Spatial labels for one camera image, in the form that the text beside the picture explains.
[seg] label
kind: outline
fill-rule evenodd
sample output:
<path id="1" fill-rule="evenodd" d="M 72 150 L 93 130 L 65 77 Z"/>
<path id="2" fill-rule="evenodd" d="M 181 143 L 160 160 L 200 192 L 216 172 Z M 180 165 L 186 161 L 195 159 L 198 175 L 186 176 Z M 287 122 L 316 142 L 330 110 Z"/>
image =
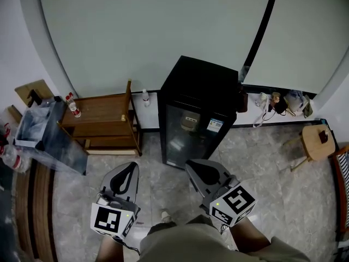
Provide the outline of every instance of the label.
<path id="1" fill-rule="evenodd" d="M 209 121 L 209 124 L 207 126 L 207 130 L 213 131 L 213 132 L 219 132 L 219 129 L 222 127 L 223 121 L 215 120 L 214 118 L 211 118 Z"/>
<path id="2" fill-rule="evenodd" d="M 189 117 L 189 116 L 186 116 L 185 119 L 186 119 L 186 120 L 189 120 L 189 121 L 197 122 L 196 119 L 191 118 L 191 117 Z"/>

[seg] person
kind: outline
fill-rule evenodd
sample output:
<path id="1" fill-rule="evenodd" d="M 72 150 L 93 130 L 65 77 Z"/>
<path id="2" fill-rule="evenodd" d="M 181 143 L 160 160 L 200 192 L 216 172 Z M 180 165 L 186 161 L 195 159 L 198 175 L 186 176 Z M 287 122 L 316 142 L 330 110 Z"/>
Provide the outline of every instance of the person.
<path id="1" fill-rule="evenodd" d="M 139 262 L 255 262 L 310 261 L 305 254 L 273 237 L 271 242 L 249 221 L 242 219 L 230 232 L 239 251 L 231 251 L 210 218 L 200 215 L 177 226 L 167 211 L 141 241 Z M 123 262 L 123 246 L 111 237 L 102 240 L 96 262 Z"/>

